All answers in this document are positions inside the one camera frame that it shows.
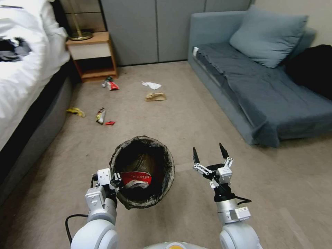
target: trash can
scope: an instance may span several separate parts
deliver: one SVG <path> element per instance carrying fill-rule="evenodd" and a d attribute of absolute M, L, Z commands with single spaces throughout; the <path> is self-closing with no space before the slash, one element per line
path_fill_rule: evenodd
<path fill-rule="evenodd" d="M 127 209 L 156 205 L 174 180 L 172 154 L 161 142 L 147 136 L 134 137 L 120 144 L 112 155 L 110 167 L 113 172 L 120 173 L 123 182 L 128 175 L 143 179 L 124 182 L 126 187 L 117 194 Z"/>

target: black bag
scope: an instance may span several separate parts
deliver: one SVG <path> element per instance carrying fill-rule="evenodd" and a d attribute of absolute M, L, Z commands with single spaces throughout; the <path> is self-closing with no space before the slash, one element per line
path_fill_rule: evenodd
<path fill-rule="evenodd" d="M 295 84 L 332 100 L 331 66 L 331 45 L 319 45 L 307 48 L 287 62 L 285 71 Z"/>
<path fill-rule="evenodd" d="M 113 172 L 146 172 L 152 176 L 147 188 L 121 188 L 117 198 L 127 209 L 148 208 L 166 195 L 174 180 L 174 162 L 168 148 L 147 136 L 120 144 L 112 155 Z"/>

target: nightstand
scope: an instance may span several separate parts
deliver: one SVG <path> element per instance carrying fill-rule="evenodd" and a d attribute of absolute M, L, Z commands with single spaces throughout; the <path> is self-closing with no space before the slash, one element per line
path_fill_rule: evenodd
<path fill-rule="evenodd" d="M 88 40 L 68 40 L 66 45 L 82 82 L 118 77 L 117 65 L 108 32 L 93 33 Z"/>

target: beige carpet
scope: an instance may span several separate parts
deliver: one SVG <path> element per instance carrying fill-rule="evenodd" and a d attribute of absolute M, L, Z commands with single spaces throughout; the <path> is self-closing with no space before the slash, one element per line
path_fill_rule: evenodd
<path fill-rule="evenodd" d="M 161 84 L 158 91 L 167 100 L 145 102 L 152 90 L 141 81 Z M 232 189 L 253 200 L 248 223 L 265 249 L 331 247 L 331 135 L 285 141 L 278 149 L 247 145 L 187 62 L 124 67 L 116 83 L 120 90 L 112 92 L 100 82 L 76 88 L 73 106 L 87 116 L 68 114 L 60 134 L 5 202 L 0 247 L 69 248 L 64 220 L 87 213 L 91 174 L 108 166 L 117 145 L 137 135 L 164 143 L 176 174 L 158 205 L 130 211 L 118 205 L 121 249 L 170 240 L 220 248 L 213 191 L 190 169 L 193 146 L 203 164 L 221 162 L 219 142 L 235 158 Z M 114 126 L 95 122 L 102 106 Z M 73 218 L 72 234 L 82 225 L 84 218 Z"/>

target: lamp base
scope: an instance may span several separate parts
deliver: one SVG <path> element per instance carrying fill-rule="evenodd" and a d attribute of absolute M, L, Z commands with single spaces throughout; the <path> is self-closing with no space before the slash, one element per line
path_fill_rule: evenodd
<path fill-rule="evenodd" d="M 82 32 L 82 36 L 80 36 L 77 32 L 72 33 L 72 35 L 69 37 L 70 40 L 87 40 L 93 37 L 93 34 L 91 32 Z"/>

